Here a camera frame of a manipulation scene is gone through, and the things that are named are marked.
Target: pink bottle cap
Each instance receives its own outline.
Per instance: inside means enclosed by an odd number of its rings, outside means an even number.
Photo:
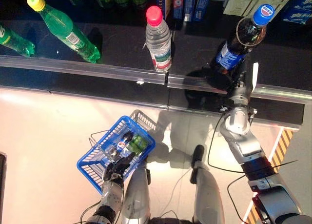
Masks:
[[[151,6],[146,12],[147,23],[151,26],[158,26],[162,21],[161,9],[157,6]]]

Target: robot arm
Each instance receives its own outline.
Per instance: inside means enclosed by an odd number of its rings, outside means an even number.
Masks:
[[[123,194],[123,173],[135,156],[131,153],[116,163],[110,163],[103,174],[102,197],[95,213],[86,224],[114,224],[116,215],[121,211]]]
[[[251,92],[255,87],[255,71],[242,64],[239,77],[228,90],[226,113],[220,132],[229,144],[235,159],[248,178],[253,198],[264,224],[311,224],[311,217],[301,215],[300,206],[274,171],[262,150],[260,143],[250,131],[255,109],[248,107]]]

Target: yellow and black hazard stripe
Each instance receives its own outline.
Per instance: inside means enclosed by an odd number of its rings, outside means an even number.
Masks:
[[[286,151],[288,149],[288,146],[290,144],[290,141],[293,137],[293,132],[290,130],[283,130],[281,137],[278,141],[278,144],[276,146],[276,150],[273,154],[272,160],[271,160],[271,165],[272,166],[279,166],[282,164]],[[280,167],[276,167],[274,170],[277,172]],[[257,220],[259,220],[259,216],[257,211],[255,210],[254,205],[252,205],[251,210],[247,216],[247,219],[245,222],[249,224],[256,224]]]

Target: pepsi bottle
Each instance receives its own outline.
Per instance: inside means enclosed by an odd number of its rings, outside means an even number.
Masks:
[[[265,37],[266,25],[274,16],[274,8],[261,5],[252,16],[240,20],[230,37],[221,45],[210,67],[222,74],[234,70],[237,64],[259,45]]]

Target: yellow bottle cap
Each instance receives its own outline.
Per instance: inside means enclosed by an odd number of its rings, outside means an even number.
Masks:
[[[27,0],[27,3],[36,12],[42,11],[45,7],[45,1],[44,0]]]

